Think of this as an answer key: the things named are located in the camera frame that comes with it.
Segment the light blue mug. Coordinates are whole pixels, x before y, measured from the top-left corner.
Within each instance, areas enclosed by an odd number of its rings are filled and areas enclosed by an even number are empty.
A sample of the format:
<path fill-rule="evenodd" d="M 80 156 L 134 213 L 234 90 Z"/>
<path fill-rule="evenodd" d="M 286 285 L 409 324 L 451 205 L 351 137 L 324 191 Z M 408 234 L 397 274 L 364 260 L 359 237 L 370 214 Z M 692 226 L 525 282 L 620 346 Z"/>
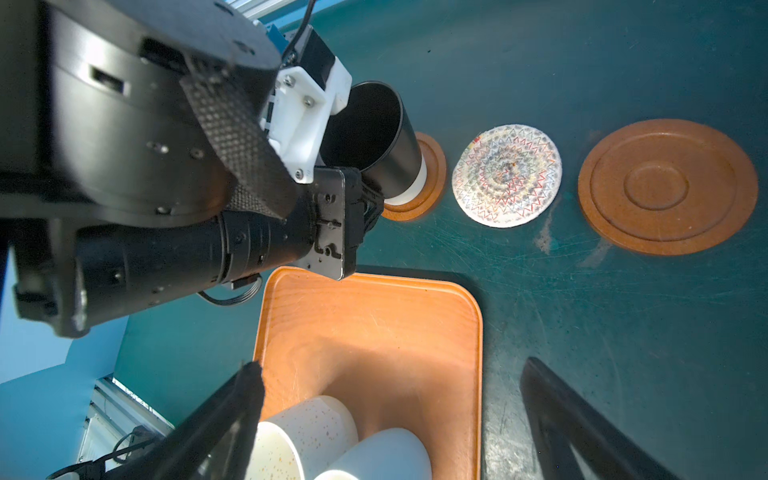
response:
<path fill-rule="evenodd" d="M 429 455 L 411 431 L 391 428 L 361 442 L 334 461 L 317 479 L 432 479 Z"/>

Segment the black mug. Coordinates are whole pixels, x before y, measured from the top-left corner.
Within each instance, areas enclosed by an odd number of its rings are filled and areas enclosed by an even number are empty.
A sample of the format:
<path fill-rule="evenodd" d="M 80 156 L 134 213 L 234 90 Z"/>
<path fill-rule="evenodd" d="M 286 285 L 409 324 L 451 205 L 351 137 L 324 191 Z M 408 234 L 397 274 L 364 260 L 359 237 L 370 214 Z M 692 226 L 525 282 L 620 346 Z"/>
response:
<path fill-rule="evenodd" d="M 415 200 L 426 185 L 426 160 L 404 103 L 383 82 L 351 88 L 347 106 L 328 121 L 320 157 L 329 167 L 358 169 L 390 206 Z"/>

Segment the brown wooden coaster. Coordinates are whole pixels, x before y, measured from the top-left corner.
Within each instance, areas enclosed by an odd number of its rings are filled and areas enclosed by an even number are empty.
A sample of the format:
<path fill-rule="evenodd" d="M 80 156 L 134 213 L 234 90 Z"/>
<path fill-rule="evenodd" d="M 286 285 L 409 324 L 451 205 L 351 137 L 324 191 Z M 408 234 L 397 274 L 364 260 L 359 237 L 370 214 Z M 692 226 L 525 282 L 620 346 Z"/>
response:
<path fill-rule="evenodd" d="M 421 191 L 402 205 L 385 204 L 383 217 L 396 222 L 412 222 L 430 213 L 440 202 L 446 185 L 448 164 L 446 156 L 429 135 L 416 133 L 422 154 L 423 166 L 419 174 L 424 178 Z"/>
<path fill-rule="evenodd" d="M 734 140 L 680 119 L 614 131 L 590 151 L 578 178 L 590 226 L 615 246 L 655 256 L 725 242 L 749 220 L 758 191 L 755 167 Z"/>

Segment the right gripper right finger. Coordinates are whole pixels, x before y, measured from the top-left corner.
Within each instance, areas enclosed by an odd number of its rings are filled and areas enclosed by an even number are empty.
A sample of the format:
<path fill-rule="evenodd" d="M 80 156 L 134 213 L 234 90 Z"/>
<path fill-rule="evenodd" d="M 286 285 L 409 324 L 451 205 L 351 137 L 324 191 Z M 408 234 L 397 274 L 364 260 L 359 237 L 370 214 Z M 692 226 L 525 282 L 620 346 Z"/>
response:
<path fill-rule="evenodd" d="M 600 479 L 675 479 L 545 363 L 526 360 L 520 391 L 545 479 L 582 479 L 579 454 Z"/>

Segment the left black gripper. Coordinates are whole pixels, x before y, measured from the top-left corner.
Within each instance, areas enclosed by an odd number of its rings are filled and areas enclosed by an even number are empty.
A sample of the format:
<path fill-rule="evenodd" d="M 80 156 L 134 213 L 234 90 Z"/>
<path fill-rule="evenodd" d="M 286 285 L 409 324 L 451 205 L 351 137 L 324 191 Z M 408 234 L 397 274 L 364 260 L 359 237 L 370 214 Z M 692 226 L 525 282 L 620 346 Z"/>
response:
<path fill-rule="evenodd" d="M 311 185 L 312 245 L 293 265 L 340 281 L 357 266 L 357 250 L 384 210 L 383 196 L 355 168 L 318 167 Z"/>

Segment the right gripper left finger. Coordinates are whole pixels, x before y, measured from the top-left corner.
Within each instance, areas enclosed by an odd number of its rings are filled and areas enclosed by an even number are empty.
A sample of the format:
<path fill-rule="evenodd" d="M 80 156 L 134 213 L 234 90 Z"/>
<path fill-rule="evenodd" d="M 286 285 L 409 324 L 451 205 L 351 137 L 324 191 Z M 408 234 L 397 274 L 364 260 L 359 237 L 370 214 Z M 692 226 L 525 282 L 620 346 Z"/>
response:
<path fill-rule="evenodd" d="M 262 367 L 244 364 L 146 455 L 107 479 L 192 479 L 207 463 L 212 479 L 243 479 L 264 405 Z"/>

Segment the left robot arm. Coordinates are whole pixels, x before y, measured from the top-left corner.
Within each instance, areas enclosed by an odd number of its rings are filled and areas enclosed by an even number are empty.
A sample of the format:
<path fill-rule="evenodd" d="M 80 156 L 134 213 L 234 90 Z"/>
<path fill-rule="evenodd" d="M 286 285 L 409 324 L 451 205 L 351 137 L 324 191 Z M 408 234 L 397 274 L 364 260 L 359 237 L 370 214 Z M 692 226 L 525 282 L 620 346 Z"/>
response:
<path fill-rule="evenodd" d="M 19 316 L 76 339 L 283 265 L 350 276 L 384 209 L 321 154 L 351 77 L 307 21 L 224 1 L 1 5 L 1 246 Z"/>

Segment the multicolour woven coaster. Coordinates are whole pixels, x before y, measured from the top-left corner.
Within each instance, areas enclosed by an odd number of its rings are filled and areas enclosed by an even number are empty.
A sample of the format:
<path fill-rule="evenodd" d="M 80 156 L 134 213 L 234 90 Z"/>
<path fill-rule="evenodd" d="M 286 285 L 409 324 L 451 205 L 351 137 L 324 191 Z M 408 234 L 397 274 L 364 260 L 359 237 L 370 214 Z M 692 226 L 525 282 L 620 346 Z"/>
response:
<path fill-rule="evenodd" d="M 560 153 L 546 133 L 510 124 L 472 140 L 453 170 L 451 185 L 465 215 L 506 229 L 539 217 L 554 202 L 562 173 Z"/>

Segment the white mug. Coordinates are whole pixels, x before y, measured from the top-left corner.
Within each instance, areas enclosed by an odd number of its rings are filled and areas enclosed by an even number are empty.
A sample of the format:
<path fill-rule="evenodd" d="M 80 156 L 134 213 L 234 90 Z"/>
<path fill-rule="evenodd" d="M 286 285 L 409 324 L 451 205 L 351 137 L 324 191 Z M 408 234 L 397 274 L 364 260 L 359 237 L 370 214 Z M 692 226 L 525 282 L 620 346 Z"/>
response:
<path fill-rule="evenodd" d="M 348 408 L 317 396 L 258 424 L 247 479 L 313 479 L 359 441 Z"/>

